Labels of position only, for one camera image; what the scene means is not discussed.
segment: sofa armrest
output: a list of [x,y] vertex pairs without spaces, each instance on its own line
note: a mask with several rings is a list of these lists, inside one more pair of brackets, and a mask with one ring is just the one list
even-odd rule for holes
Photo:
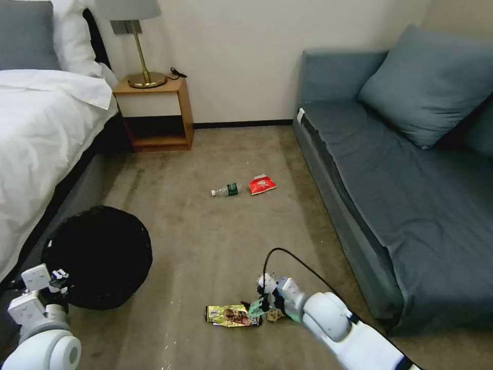
[[386,56],[387,51],[305,50],[296,109],[310,101],[356,100]]

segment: mesh wastebasket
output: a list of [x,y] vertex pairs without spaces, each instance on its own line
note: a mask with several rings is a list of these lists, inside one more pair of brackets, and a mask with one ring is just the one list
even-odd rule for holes
[[67,219],[50,236],[42,262],[69,274],[66,301],[107,310],[142,285],[153,262],[149,233],[135,216],[99,206]]

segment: crumpled wrapper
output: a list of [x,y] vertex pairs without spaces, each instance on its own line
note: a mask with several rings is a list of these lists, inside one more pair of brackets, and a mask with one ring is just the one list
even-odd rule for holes
[[251,318],[243,305],[206,306],[205,320],[217,326],[260,326],[262,318]]

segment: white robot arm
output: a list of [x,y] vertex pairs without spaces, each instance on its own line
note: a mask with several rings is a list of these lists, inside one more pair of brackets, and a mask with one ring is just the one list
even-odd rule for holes
[[[286,315],[304,324],[326,344],[344,369],[419,370],[384,336],[353,314],[334,293],[316,293],[309,297],[290,277],[277,282],[269,274],[265,276],[269,306],[279,306],[274,303],[282,302]],[[263,286],[262,276],[257,284]],[[254,303],[250,314],[263,314],[259,309],[261,305],[262,301]]]
[[81,343],[72,335],[65,309],[44,305],[40,291],[65,293],[63,270],[50,275],[46,265],[33,267],[21,275],[26,290],[9,305],[8,312],[21,325],[19,346],[4,362],[2,370],[75,370],[81,357]]

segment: lamp shade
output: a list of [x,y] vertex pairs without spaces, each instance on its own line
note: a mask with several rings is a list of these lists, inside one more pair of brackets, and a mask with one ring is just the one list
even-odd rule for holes
[[157,0],[98,0],[98,14],[110,21],[130,21],[161,15]]

